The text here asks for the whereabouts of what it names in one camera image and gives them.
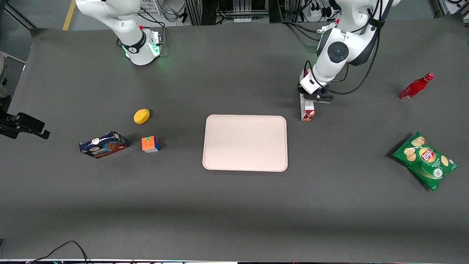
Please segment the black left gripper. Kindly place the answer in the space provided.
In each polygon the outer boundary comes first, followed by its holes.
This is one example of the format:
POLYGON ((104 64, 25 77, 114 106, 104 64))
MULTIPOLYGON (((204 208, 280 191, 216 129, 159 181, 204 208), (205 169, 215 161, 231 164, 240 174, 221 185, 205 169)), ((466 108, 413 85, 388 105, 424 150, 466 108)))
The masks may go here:
POLYGON ((323 95, 322 94, 322 89, 317 89, 315 92, 312 94, 309 94, 308 92, 305 92, 305 89, 301 86, 298 85, 298 92, 300 95, 303 95, 303 98, 307 101, 315 101, 315 102, 322 102, 322 103, 327 103, 330 104, 334 101, 334 96, 333 95, 323 95))

